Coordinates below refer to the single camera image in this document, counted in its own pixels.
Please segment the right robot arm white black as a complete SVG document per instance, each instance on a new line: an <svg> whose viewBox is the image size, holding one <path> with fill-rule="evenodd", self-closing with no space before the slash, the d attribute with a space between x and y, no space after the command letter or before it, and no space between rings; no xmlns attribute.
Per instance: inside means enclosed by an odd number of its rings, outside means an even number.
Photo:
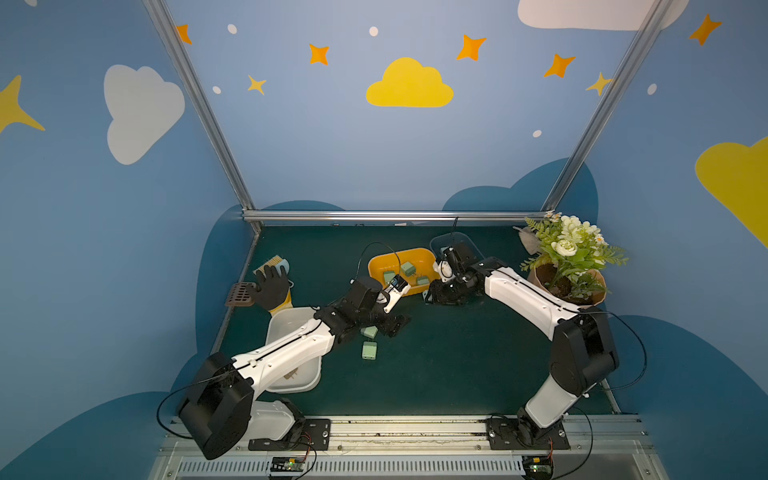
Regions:
<svg viewBox="0 0 768 480"><path fill-rule="evenodd" d="M495 257L480 258L466 242L439 250L427 300L460 305L484 294L511 308L551 341L549 374L519 411L518 429L536 436L560 422L591 388L619 367L619 355L605 313L560 299Z"/></svg>

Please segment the green plug cluster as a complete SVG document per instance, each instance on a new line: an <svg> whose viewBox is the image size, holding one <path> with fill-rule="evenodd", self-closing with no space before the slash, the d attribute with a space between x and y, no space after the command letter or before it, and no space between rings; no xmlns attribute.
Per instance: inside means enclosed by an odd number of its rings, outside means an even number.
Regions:
<svg viewBox="0 0 768 480"><path fill-rule="evenodd" d="M416 273L416 267L411 262L405 262L400 265L400 271L403 276L409 277Z"/></svg>
<svg viewBox="0 0 768 480"><path fill-rule="evenodd" d="M376 326L364 327L361 329L360 333L365 338L374 339L378 333L378 328Z"/></svg>

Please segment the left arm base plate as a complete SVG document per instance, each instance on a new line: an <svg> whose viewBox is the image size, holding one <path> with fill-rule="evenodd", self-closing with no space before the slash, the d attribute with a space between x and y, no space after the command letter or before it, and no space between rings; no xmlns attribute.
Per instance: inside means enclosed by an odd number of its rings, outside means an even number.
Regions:
<svg viewBox="0 0 768 480"><path fill-rule="evenodd" d="M331 420L326 418L300 420L281 439L252 439L248 442L248 449L250 451L288 451L301 450L310 445L316 451L327 451L331 426Z"/></svg>

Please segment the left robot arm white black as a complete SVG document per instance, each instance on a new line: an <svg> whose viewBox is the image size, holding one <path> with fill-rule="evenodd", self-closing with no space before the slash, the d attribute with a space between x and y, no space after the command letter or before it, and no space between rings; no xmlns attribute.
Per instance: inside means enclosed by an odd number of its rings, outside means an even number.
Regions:
<svg viewBox="0 0 768 480"><path fill-rule="evenodd" d="M410 318L392 313L411 285L395 276L387 285L363 276L346 296L318 310L299 309L308 319L287 335L232 358L209 356L186 387L177 415L208 460L230 451L247 433L279 441L297 423L285 403L259 402L276 381L303 364L329 353L364 327L395 336Z"/></svg>

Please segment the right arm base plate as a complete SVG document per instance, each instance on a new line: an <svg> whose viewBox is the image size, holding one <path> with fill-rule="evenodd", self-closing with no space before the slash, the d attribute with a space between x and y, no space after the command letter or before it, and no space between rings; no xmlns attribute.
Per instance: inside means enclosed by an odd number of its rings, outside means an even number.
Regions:
<svg viewBox="0 0 768 480"><path fill-rule="evenodd" d="M569 450L562 421L540 428L527 417L491 415L485 420L486 434L492 450Z"/></svg>

